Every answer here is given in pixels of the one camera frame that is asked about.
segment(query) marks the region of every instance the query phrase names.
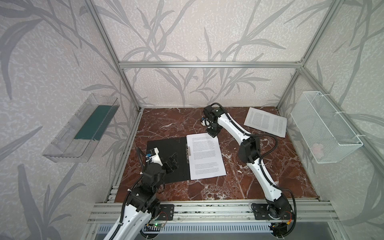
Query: green mat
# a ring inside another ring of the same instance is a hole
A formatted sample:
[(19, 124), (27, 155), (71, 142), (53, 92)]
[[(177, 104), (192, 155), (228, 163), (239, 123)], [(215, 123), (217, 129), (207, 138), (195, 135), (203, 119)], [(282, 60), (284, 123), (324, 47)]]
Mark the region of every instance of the green mat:
[(119, 106), (99, 105), (81, 127), (74, 139), (100, 141)]

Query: wall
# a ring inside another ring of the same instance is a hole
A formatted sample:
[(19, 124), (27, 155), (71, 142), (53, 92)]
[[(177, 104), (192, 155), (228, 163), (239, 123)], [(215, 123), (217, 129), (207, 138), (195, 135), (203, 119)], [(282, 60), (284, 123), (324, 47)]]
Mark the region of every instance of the wall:
[[(299, 61), (331, 0), (94, 2), (119, 61)], [(292, 69), (126, 69), (136, 98), (148, 107), (214, 101), (275, 106), (290, 73)]]
[[(79, 239), (136, 111), (82, 1), (0, 4), (0, 239)], [(121, 104), (91, 159), (43, 157), (90, 93)]]
[[(383, 153), (384, 1), (344, 1), (305, 65)], [(318, 164), (290, 117), (303, 91), (300, 77), (281, 113), (307, 173), (323, 200), (330, 200), (350, 239), (382, 239), (384, 178), (358, 149), (338, 163)]]

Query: metal rail slot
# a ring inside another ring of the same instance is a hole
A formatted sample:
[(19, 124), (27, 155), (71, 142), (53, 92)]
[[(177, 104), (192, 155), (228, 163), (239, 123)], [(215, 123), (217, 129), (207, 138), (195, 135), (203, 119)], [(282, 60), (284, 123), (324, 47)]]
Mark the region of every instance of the metal rail slot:
[(143, 233), (270, 233), (270, 223), (167, 223), (162, 228), (143, 227)]

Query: clear plastic tray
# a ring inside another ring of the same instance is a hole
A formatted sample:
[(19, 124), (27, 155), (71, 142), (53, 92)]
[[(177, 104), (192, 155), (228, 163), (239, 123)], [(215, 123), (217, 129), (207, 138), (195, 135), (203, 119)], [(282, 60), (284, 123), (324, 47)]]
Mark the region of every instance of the clear plastic tray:
[(54, 162), (88, 162), (119, 106), (116, 97), (92, 93), (43, 156)]

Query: black clipboard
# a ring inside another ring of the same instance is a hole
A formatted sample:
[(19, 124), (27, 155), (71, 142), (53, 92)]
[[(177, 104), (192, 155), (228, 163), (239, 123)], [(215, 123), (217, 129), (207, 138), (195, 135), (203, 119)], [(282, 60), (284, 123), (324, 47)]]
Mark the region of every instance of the black clipboard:
[(187, 137), (175, 137), (147, 142), (147, 150), (156, 148), (159, 150), (159, 157), (167, 159), (177, 153), (179, 167), (174, 172), (165, 176), (165, 183), (181, 182), (191, 179), (189, 171)]

